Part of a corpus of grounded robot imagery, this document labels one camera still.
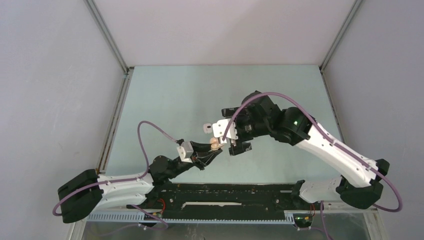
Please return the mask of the beige earbud charging case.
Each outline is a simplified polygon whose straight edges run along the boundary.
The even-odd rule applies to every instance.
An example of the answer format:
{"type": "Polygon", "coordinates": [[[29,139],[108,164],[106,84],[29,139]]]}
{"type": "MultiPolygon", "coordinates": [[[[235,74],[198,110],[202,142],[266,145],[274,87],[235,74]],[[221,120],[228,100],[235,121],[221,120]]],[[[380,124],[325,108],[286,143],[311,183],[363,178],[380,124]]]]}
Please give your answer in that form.
{"type": "Polygon", "coordinates": [[[215,137],[211,138],[209,143],[210,143],[210,149],[212,151],[220,150],[225,145],[224,143],[220,142],[219,138],[215,138],[215,137]]]}

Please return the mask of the white earbud charging case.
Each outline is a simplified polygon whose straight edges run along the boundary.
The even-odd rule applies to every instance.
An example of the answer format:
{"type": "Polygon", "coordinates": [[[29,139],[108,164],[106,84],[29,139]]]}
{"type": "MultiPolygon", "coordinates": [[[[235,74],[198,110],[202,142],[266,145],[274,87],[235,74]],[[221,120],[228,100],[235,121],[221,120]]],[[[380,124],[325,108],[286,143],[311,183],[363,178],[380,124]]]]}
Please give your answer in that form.
{"type": "Polygon", "coordinates": [[[205,134],[211,134],[213,133],[213,126],[211,123],[206,123],[203,125],[203,132],[205,134]]]}

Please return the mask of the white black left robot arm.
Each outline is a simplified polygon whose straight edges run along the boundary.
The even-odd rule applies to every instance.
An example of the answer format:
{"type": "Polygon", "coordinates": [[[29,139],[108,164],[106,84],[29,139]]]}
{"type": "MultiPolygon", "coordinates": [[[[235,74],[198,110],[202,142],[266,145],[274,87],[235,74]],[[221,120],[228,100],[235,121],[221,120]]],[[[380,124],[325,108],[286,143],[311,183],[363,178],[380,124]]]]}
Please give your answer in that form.
{"type": "Polygon", "coordinates": [[[178,157],[157,156],[146,172],[108,176],[88,169],[58,188],[59,203],[53,209],[63,223],[78,222],[96,210],[143,205],[153,208],[161,186],[182,173],[204,170],[223,150],[219,143],[197,143],[181,140],[178,157]]]}

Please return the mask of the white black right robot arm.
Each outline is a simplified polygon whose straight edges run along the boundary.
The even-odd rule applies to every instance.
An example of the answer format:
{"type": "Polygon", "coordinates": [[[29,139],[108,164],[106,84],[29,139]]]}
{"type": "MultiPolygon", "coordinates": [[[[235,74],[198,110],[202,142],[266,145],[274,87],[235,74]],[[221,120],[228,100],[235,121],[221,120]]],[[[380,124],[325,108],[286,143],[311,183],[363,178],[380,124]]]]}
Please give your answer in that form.
{"type": "Polygon", "coordinates": [[[251,150],[254,138],[270,136],[319,157],[339,173],[324,181],[297,181],[290,196],[295,208],[304,209],[318,201],[342,201],[364,210],[381,198],[381,181],[388,173],[389,162],[369,159],[352,150],[299,104],[280,109],[268,95],[255,91],[241,106],[224,108],[221,114],[222,119],[212,124],[212,133],[220,145],[229,145],[230,155],[251,150]]]}

